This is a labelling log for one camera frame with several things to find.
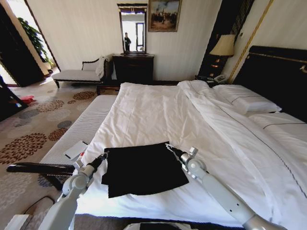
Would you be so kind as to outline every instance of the bed frame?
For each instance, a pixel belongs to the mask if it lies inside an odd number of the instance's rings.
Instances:
[[[307,50],[252,46],[233,84],[275,102],[307,122]]]

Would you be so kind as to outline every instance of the armrest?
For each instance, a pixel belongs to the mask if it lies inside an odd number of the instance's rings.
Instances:
[[[40,173],[70,176],[74,171],[73,165],[60,164],[40,164],[40,163],[15,163],[7,167],[6,171],[10,173]]]
[[[82,70],[95,71],[99,62],[99,58],[94,61],[83,61],[82,62]]]
[[[113,54],[106,55],[104,62],[104,75],[101,81],[105,82],[111,80],[113,70],[114,70]]]

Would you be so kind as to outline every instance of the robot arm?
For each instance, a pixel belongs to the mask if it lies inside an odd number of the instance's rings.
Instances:
[[[246,230],[285,230],[284,227],[270,223],[257,215],[229,186],[209,174],[206,165],[194,158],[198,151],[196,148],[192,147],[190,152],[186,153],[169,144],[166,144],[166,147],[182,162],[183,169],[193,178],[200,180],[202,186]]]
[[[38,230],[69,229],[77,209],[79,195],[86,191],[93,174],[106,158],[107,153],[104,153],[84,168],[82,168],[79,162],[80,170],[78,174],[71,176],[65,181],[62,197],[47,212]]]
[[[285,228],[270,223],[257,215],[230,187],[206,171],[206,165],[194,158],[197,149],[191,148],[189,153],[182,152],[174,146],[166,147],[175,153],[182,162],[182,167],[192,178],[199,180],[203,187],[220,203],[220,205],[246,230],[286,230]],[[93,174],[107,153],[97,157],[92,163],[82,168],[79,165],[77,175],[71,176],[63,186],[63,196],[55,203],[39,226],[39,230],[67,230],[73,220],[77,209],[77,199],[86,191]]]

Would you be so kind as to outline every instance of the carpet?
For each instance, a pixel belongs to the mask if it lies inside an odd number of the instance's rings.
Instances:
[[[61,82],[58,89],[52,78],[10,89],[19,97],[34,95],[36,101],[0,122],[0,229],[43,196],[57,199],[60,195],[42,176],[8,173],[7,166],[14,162],[40,162],[97,96],[95,85]],[[117,93],[104,91],[101,94]],[[43,199],[27,211],[34,215],[28,230],[38,228],[51,205],[51,200]]]

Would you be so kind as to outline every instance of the table lamp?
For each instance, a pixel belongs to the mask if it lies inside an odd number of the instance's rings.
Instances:
[[[219,41],[211,50],[210,54],[211,55],[216,55],[219,56],[214,64],[211,64],[211,67],[213,68],[213,73],[210,73],[210,77],[215,77],[216,75],[219,75],[223,68],[224,65],[227,61],[226,58],[221,58],[221,57],[231,57],[234,55],[234,42],[235,42],[235,35],[234,34],[225,34],[221,35]]]

